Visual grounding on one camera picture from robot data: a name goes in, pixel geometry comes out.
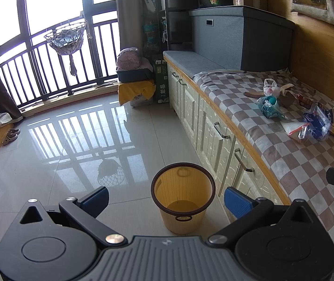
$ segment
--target tassel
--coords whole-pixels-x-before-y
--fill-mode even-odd
[[[77,69],[76,69],[76,67],[74,65],[72,55],[70,55],[70,70],[71,70],[71,75],[72,76],[76,76],[77,75]]]

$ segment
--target yellow cloth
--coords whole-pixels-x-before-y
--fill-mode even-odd
[[[146,99],[152,98],[156,86],[154,80],[119,83],[119,103],[122,106],[142,94]]]

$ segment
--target tiled floor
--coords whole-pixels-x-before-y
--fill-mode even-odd
[[[18,128],[18,139],[0,149],[0,240],[28,199],[58,204],[101,185],[110,193],[101,222],[128,239],[173,235],[151,198],[151,181],[166,165],[199,159],[168,104],[120,107],[114,94],[36,115]],[[205,239],[226,225],[215,198],[193,234]]]

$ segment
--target gray cushion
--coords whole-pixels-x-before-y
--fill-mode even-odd
[[[218,70],[223,67],[208,60],[195,52],[183,52],[179,50],[166,50],[163,55],[168,57],[174,65],[187,74],[190,78],[199,72]]]

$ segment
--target wall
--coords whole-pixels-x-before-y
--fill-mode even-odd
[[[295,22],[289,69],[300,81],[334,100],[334,25],[291,13],[292,0],[268,0],[268,10]]]

